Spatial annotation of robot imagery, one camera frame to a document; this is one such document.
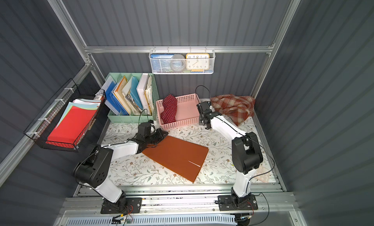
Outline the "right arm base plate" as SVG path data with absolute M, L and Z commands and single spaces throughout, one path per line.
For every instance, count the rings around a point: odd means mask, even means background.
M 220 211 L 232 210 L 258 210 L 258 204 L 255 195 L 247 195 L 243 198 L 236 198 L 231 195 L 219 195 L 215 200 Z

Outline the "pink plastic basket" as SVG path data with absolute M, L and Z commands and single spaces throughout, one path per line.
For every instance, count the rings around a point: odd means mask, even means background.
M 164 111 L 162 100 L 156 101 L 156 107 L 158 109 L 159 124 L 163 130 L 169 130 L 197 124 L 199 122 L 199 112 L 197 105 L 200 103 L 199 98 L 196 94 L 187 94 L 182 96 L 176 96 L 177 99 L 177 114 L 176 121 L 174 123 L 164 124 L 160 114 Z

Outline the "rust brown skirt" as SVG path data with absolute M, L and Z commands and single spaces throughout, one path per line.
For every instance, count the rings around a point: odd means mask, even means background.
M 208 154 L 208 148 L 167 136 L 155 146 L 148 146 L 144 155 L 165 168 L 195 182 Z

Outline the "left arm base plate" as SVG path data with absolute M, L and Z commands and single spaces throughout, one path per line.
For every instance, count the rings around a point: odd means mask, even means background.
M 104 199 L 101 214 L 127 214 L 139 213 L 142 206 L 142 198 L 121 197 L 116 203 Z

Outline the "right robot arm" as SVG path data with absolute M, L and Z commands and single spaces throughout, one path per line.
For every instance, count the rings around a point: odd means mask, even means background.
M 251 181 L 264 159 L 257 135 L 239 129 L 219 112 L 213 112 L 208 101 L 197 104 L 197 109 L 199 124 L 219 132 L 231 143 L 232 162 L 237 170 L 231 190 L 231 202 L 238 207 L 250 199 Z

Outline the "red polka dot skirt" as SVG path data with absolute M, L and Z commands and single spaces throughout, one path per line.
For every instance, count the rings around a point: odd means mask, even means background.
M 164 111 L 160 114 L 160 117 L 164 124 L 174 123 L 177 114 L 177 99 L 173 95 L 169 94 L 162 100 Z

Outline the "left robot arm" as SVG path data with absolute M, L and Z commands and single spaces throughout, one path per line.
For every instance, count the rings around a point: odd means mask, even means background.
M 98 145 L 93 153 L 77 164 L 73 172 L 74 178 L 78 184 L 94 189 L 105 202 L 125 206 L 126 194 L 108 177 L 111 162 L 155 148 L 167 136 L 168 132 L 157 128 L 152 121 L 143 122 L 138 125 L 135 136 L 125 142 Z

